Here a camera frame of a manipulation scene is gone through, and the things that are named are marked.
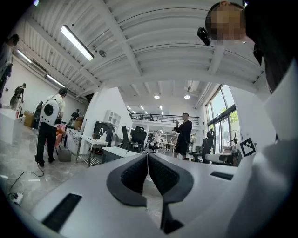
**window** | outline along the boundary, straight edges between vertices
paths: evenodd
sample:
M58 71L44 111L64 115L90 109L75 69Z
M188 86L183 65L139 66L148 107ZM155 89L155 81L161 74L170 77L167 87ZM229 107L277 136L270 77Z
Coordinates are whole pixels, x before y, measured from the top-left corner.
M224 85L222 87L222 91L223 91L225 100L227 101L227 106L229 108L230 106L232 106L234 104L234 99L233 99L231 90L230 90L229 86Z
M223 153L224 146L235 145L231 140L241 140L238 113L229 86L221 85L206 105L208 130L214 128L214 153Z
M214 99L211 102L213 107L214 118L217 117L219 114L221 114L222 110L226 109L225 103L224 103L224 97L222 95L221 90L218 91L217 95L214 97Z

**bottle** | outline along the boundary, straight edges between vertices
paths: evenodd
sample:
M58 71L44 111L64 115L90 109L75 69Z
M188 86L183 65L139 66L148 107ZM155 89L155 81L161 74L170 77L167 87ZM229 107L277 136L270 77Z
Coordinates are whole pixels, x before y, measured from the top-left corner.
M106 141L107 138L107 131L104 132L104 134L102 135L102 141Z

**black camera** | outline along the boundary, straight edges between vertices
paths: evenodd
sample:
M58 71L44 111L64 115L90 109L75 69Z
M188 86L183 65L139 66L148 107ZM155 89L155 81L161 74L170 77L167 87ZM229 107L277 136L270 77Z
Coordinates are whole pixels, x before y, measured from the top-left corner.
M198 37L200 37L200 39L205 43L205 45L207 46L210 46L211 44L211 38L210 36L208 35L208 32L205 30L204 27L200 27L198 30L197 30L197 33Z

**white ceiling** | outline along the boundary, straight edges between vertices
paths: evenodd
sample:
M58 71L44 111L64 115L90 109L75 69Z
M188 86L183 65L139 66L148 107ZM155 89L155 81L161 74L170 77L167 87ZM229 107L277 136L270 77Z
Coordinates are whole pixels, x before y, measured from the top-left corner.
M195 106L207 82L257 90L254 83L263 77L263 69L253 56L252 43L205 46L196 35L216 2L40 0L14 31L21 39L18 48L78 98L96 92L104 82L118 86L126 104L146 105L152 107L148 113L155 113L160 103ZM63 25L93 53L93 60L60 32ZM186 85L193 94L187 101ZM160 102L154 101L156 94Z

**gray floor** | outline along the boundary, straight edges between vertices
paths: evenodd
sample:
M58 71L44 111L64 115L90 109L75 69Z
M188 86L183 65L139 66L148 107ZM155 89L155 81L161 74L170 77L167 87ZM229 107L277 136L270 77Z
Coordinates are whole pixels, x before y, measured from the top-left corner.
M13 145L0 141L0 185L6 195L9 193L10 186L15 182L15 178L20 176L22 172L32 171L37 175L42 175L34 159L37 138L35 133L31 128L24 126L19 138ZM47 159L48 155L45 149L43 177L39 178L32 173L25 173L11 190L11 192L23 193L24 198L20 205L27 212L30 212L34 205L54 188L76 173L87 169L86 163L77 164L75 162L75 156L72 156L71 162L56 160L53 164L49 164ZM147 198L147 212L159 227L163 199L150 176L145 180L143 195Z

